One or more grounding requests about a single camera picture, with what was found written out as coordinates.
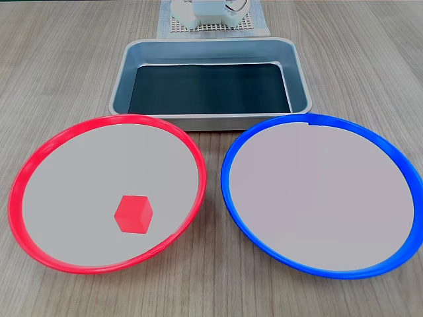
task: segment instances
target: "wooden table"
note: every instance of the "wooden table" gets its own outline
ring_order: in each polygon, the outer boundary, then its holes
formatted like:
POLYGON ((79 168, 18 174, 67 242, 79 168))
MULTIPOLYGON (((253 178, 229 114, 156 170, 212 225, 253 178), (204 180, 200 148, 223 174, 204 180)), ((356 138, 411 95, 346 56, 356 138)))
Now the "wooden table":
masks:
MULTIPOLYGON (((423 2, 263 2, 273 36, 297 44, 313 112, 357 122, 423 174, 423 2)), ((12 182, 45 141, 108 114, 126 44, 155 38, 158 1, 0 3, 0 316, 421 316, 423 251, 363 281, 300 273, 231 220, 219 172, 238 133, 191 133, 206 158, 200 214, 170 248, 97 276, 46 269, 17 245, 12 182)))

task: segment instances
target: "blue plate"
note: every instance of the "blue plate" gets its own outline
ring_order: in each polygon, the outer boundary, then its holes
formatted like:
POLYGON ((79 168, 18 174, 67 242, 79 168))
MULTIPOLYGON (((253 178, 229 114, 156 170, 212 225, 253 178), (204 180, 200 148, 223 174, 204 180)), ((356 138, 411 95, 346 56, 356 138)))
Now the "blue plate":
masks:
POLYGON ((223 198, 226 202, 226 206, 238 227, 251 239, 260 249, 265 251, 273 258, 285 263, 286 265, 321 277, 329 277, 334 279, 363 279, 368 277, 374 277, 391 271, 400 265, 404 264, 409 260, 419 249, 423 242, 423 183, 417 173, 416 169, 410 163, 410 161, 390 142, 378 134, 352 122, 334 118, 330 116, 324 116, 320 114, 292 114, 288 116, 282 116, 274 119, 262 122, 249 130, 245 131, 229 149, 225 160, 223 162, 221 171, 221 187, 223 198), (249 230, 249 228, 241 220, 231 198, 231 190, 229 188, 229 174, 231 172, 232 162, 239 149, 255 134, 275 125, 284 123, 303 122, 309 125, 325 125, 329 127, 337 127, 354 132, 367 140, 377 145, 383 152, 388 155, 393 162, 398 166, 402 172, 405 180, 410 188, 413 204, 414 204, 414 221, 408 238, 401 248, 395 252, 391 257, 385 261, 367 267, 365 269, 358 269, 354 271, 328 271, 324 269, 317 269, 302 265, 294 262, 283 255, 273 251, 263 242, 261 242, 255 235, 249 230))

